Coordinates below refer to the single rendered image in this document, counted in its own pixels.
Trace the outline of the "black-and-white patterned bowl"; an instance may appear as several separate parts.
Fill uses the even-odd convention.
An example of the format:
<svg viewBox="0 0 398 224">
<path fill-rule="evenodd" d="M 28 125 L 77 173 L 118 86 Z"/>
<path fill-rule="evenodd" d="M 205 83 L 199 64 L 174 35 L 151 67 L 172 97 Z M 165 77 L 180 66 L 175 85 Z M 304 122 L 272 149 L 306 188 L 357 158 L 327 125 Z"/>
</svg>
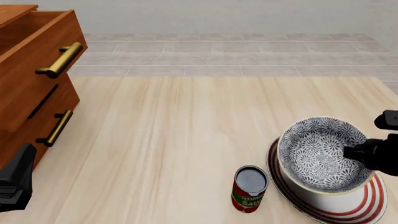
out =
<svg viewBox="0 0 398 224">
<path fill-rule="evenodd" d="M 316 194 L 347 194 L 364 187 L 374 171 L 343 157 L 344 147 L 364 143 L 352 124 L 331 117 L 312 117 L 291 125 L 281 135 L 277 158 L 287 177 Z"/>
</svg>

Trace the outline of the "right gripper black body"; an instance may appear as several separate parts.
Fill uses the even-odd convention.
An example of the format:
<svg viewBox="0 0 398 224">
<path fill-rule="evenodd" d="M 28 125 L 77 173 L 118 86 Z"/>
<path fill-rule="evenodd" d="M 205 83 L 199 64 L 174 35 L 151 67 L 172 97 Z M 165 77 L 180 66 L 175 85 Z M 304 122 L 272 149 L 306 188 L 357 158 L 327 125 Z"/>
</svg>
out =
<svg viewBox="0 0 398 224">
<path fill-rule="evenodd" d="M 365 146 L 365 167 L 398 177 L 398 134 L 389 134 L 385 140 L 368 139 Z"/>
</svg>

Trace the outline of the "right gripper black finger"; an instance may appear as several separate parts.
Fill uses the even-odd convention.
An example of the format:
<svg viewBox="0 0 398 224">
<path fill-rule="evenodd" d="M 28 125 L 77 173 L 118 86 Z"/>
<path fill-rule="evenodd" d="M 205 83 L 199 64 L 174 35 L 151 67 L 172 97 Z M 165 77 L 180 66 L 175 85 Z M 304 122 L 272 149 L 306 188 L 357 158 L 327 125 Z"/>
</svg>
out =
<svg viewBox="0 0 398 224">
<path fill-rule="evenodd" d="M 344 147 L 343 157 L 351 160 L 356 160 L 364 166 L 369 165 L 369 158 L 371 156 L 372 145 L 359 144 L 354 147 Z"/>
</svg>

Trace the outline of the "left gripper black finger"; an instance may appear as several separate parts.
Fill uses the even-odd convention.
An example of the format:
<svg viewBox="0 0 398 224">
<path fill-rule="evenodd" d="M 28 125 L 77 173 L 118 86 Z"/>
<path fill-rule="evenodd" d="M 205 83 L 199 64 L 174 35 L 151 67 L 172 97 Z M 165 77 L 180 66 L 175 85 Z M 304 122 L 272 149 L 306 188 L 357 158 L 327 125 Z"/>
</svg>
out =
<svg viewBox="0 0 398 224">
<path fill-rule="evenodd" d="M 0 186 L 31 186 L 36 152 L 31 143 L 25 143 L 14 158 L 0 169 Z"/>
</svg>

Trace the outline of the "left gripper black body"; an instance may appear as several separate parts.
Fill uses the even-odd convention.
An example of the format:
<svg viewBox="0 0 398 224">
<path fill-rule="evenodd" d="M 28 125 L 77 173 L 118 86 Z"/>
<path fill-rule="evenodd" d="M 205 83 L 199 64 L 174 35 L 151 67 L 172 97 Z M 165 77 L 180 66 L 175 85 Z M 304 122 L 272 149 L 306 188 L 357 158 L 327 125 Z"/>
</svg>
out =
<svg viewBox="0 0 398 224">
<path fill-rule="evenodd" d="M 0 185 L 0 210 L 25 210 L 32 197 L 32 184 L 22 186 Z"/>
</svg>

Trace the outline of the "white plate with red rings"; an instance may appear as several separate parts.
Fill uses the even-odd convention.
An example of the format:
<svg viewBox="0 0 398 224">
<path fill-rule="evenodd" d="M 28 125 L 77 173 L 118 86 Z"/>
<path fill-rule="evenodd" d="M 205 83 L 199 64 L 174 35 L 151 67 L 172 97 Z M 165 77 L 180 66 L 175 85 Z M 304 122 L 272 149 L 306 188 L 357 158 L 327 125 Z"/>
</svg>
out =
<svg viewBox="0 0 398 224">
<path fill-rule="evenodd" d="M 375 224 L 387 208 L 387 191 L 382 178 L 373 178 L 359 190 L 344 195 L 323 195 L 305 190 L 282 171 L 275 140 L 267 153 L 270 179 L 281 196 L 299 212 L 322 224 Z"/>
</svg>

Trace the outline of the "tomato sauce tin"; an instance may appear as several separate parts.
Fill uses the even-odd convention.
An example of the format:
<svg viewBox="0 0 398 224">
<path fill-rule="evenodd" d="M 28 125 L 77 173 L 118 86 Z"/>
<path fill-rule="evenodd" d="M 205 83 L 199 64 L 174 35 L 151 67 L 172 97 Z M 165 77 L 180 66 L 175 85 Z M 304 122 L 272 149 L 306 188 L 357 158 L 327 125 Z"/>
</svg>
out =
<svg viewBox="0 0 398 224">
<path fill-rule="evenodd" d="M 243 213 L 255 212 L 261 204 L 269 181 L 266 173 L 256 166 L 240 167 L 231 192 L 233 206 Z"/>
</svg>

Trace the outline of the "wooden cabinet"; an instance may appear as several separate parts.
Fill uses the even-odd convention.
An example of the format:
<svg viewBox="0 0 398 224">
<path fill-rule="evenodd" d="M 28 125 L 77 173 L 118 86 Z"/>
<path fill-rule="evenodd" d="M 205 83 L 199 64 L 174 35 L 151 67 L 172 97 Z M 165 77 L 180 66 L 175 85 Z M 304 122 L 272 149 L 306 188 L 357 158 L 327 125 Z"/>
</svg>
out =
<svg viewBox="0 0 398 224">
<path fill-rule="evenodd" d="M 32 11 L 38 11 L 37 5 L 0 5 L 0 26 L 6 25 L 6 24 L 12 22 L 13 20 L 16 20 L 17 18 L 20 18 L 21 16 L 27 14 L 28 12 L 32 12 Z M 56 82 L 56 84 L 53 86 L 53 88 L 40 101 L 40 103 L 37 105 L 37 107 L 33 110 L 33 112 L 29 115 L 29 117 L 27 119 L 32 119 L 32 117 L 36 114 L 37 110 L 40 109 L 42 104 L 48 99 L 48 97 L 53 93 L 53 91 L 57 87 L 58 87 L 58 84 Z"/>
</svg>

